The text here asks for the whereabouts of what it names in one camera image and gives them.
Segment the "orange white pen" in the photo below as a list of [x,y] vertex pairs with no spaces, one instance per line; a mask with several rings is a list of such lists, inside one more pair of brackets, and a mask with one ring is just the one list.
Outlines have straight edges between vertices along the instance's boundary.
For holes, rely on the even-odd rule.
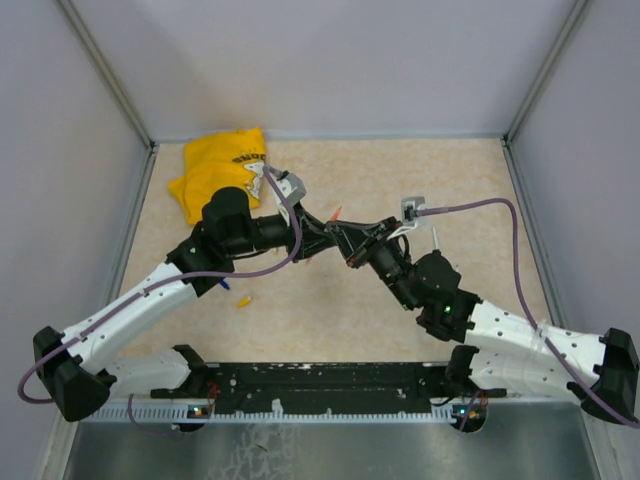
[[[341,212],[342,212],[343,206],[338,207],[338,209],[334,212],[334,214],[330,217],[329,221],[336,221],[338,220]],[[306,264],[310,264],[312,262],[313,257],[309,257],[305,260]]]

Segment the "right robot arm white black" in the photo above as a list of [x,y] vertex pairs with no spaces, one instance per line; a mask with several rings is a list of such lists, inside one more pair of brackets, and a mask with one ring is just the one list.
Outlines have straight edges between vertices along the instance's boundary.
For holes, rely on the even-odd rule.
[[400,246],[398,221],[330,221],[326,226],[346,264],[370,266],[419,326],[455,341],[446,372],[461,396],[476,390],[533,393],[574,403],[607,422],[636,423],[639,359],[631,337],[530,322],[460,288],[460,274],[438,251],[413,261]]

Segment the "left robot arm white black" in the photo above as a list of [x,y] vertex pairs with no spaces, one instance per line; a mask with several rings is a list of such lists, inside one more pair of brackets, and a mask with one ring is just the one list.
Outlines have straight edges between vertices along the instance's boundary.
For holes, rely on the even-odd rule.
[[117,354],[169,313],[238,277],[237,260],[284,248],[284,260],[256,273],[265,276],[334,247],[326,224],[300,205],[297,191],[275,193],[279,213],[254,218],[244,192],[222,188],[191,234],[141,283],[61,332],[45,327],[35,334],[33,373],[65,420],[84,420],[112,398],[195,398],[206,390],[205,362],[187,345],[132,359]]

